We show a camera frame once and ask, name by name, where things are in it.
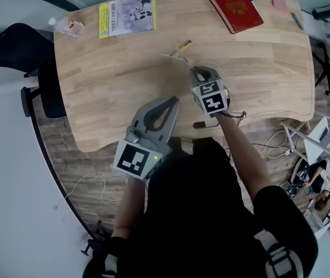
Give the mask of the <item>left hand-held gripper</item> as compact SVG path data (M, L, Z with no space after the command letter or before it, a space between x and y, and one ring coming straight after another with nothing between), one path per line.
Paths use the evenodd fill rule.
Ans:
M176 96L153 100L140 107L118 142L113 168L142 181L170 154L168 141L176 124L180 103Z

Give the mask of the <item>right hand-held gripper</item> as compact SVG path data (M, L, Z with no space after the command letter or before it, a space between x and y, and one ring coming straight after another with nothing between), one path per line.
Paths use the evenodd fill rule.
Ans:
M207 115L226 111L229 108L229 92L218 72L206 66L190 69L191 93L202 111Z

